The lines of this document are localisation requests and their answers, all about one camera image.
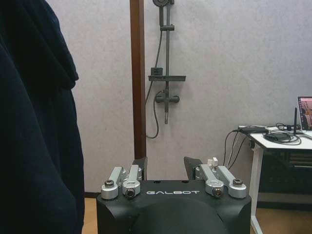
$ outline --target antenna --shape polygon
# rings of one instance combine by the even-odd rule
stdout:
[[[294,108],[293,134],[297,132],[297,107]]]

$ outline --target metal frame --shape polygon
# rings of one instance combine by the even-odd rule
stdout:
[[[258,202],[258,192],[260,184],[260,174],[262,167],[263,149],[259,145],[255,145],[253,149],[253,167],[250,181],[249,195],[252,198],[251,226],[255,234],[262,234],[262,230],[255,216]]]

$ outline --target silver metal bracket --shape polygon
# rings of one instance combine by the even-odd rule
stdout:
[[[206,193],[216,198],[220,198],[222,196],[224,184],[215,177],[207,164],[201,164],[196,168],[196,179],[203,179],[206,181]]]
[[[101,196],[105,200],[113,200],[118,197],[118,188],[122,186],[122,193],[132,199],[140,193],[142,169],[138,165],[132,165],[129,175],[122,167],[115,167],[111,176],[101,187]]]
[[[122,183],[122,193],[128,198],[132,199],[141,191],[141,185],[138,181],[142,178],[142,170],[138,165],[132,165],[129,172],[129,177]]]
[[[118,187],[127,178],[127,172],[122,167],[115,167],[111,176],[101,187],[101,196],[105,200],[112,200],[118,197]]]
[[[247,196],[246,185],[240,179],[236,179],[225,166],[216,168],[216,177],[224,182],[231,197],[245,198]]]

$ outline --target screw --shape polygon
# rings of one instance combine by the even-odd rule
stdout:
[[[131,188],[131,189],[126,190],[126,193],[125,193],[126,198],[132,199],[135,197],[135,195],[136,195],[136,192],[134,189]]]
[[[106,188],[112,188],[114,186],[114,181],[109,179],[109,180],[105,181],[104,185]]]
[[[243,181],[241,181],[240,179],[234,179],[233,180],[233,185],[236,187],[240,187],[243,185]]]
[[[220,188],[214,188],[213,195],[216,198],[220,198],[222,196],[222,190]]]

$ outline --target wooden pillar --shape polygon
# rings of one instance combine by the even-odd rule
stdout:
[[[144,0],[130,0],[135,159],[146,157]]]

